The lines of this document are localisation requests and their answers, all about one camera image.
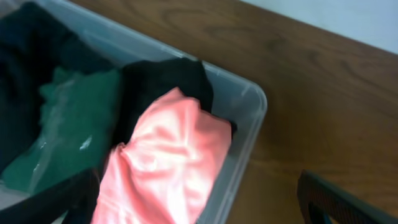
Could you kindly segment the dark navy garment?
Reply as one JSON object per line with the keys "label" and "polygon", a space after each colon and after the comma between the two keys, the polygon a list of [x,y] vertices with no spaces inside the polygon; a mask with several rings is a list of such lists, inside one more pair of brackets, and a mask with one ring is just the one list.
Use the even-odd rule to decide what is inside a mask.
{"label": "dark navy garment", "polygon": [[34,2],[1,19],[1,169],[37,139],[39,87],[58,66],[85,74],[113,68]]}

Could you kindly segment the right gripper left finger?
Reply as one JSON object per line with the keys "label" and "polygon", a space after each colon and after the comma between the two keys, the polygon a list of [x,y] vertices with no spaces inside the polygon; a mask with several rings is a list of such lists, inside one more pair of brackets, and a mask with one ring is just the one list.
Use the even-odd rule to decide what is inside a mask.
{"label": "right gripper left finger", "polygon": [[90,224],[100,189],[96,169],[87,169],[53,187],[1,210],[1,223]]}

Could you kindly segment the salmon pink garment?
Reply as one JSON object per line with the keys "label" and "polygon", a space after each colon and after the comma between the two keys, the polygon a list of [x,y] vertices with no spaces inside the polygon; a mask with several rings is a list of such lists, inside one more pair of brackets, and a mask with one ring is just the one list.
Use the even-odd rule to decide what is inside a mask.
{"label": "salmon pink garment", "polygon": [[230,122],[174,88],[109,155],[93,223],[195,223],[232,141]]}

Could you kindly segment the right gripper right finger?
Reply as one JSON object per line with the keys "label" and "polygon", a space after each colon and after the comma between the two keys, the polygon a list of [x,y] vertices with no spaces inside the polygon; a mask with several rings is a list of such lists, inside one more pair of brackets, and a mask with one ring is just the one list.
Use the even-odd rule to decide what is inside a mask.
{"label": "right gripper right finger", "polygon": [[343,189],[303,170],[297,186],[297,198],[306,224],[337,223],[393,224],[397,218],[375,208]]}

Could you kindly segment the dark green garment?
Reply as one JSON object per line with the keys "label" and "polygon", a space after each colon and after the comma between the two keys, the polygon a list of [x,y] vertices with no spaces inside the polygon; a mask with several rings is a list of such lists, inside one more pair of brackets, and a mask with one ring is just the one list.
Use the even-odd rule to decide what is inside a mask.
{"label": "dark green garment", "polygon": [[39,137],[1,174],[7,188],[31,195],[101,165],[118,117],[121,75],[58,67],[40,95]]}

